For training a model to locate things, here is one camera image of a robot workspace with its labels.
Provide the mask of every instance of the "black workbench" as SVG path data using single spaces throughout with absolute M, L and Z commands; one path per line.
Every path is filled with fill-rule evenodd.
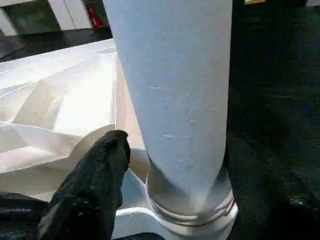
M 108 28 L 21 36 L 25 47 L 2 61 L 111 37 Z M 261 149 L 320 199 L 320 8 L 234 14 L 227 145 L 240 216 L 231 239 L 265 235 L 272 194 Z

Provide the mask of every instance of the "pipe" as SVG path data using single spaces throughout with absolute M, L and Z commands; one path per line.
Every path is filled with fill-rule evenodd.
M 152 208 L 200 225 L 231 202 L 231 0 L 104 0 L 151 168 Z

